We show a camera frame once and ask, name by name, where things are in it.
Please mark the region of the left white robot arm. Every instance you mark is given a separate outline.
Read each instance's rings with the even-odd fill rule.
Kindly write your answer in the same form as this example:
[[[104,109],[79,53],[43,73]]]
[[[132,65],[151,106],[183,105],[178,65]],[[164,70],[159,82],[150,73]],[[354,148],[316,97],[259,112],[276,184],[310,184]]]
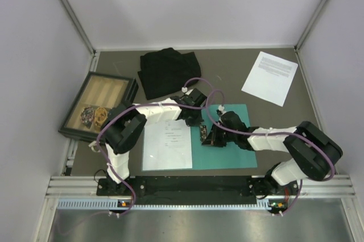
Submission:
[[[202,122],[201,110],[207,96],[198,89],[186,90],[159,102],[132,104],[122,102],[108,113],[94,143],[104,155],[106,177],[98,181],[97,195],[121,195],[133,188],[129,185],[129,153],[148,125],[183,120],[189,127]]]

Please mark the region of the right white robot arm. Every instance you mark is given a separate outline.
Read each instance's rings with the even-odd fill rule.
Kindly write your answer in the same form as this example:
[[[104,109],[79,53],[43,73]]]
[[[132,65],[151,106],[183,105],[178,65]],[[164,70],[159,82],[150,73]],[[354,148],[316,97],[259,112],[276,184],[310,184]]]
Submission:
[[[252,192],[268,196],[279,194],[286,186],[309,178],[325,181],[335,173],[335,164],[343,155],[342,149],[318,127],[303,121],[285,129],[248,127],[233,111],[217,111],[219,120],[202,138],[202,145],[225,147],[234,143],[247,151],[278,151],[289,153],[291,159],[275,164]]]

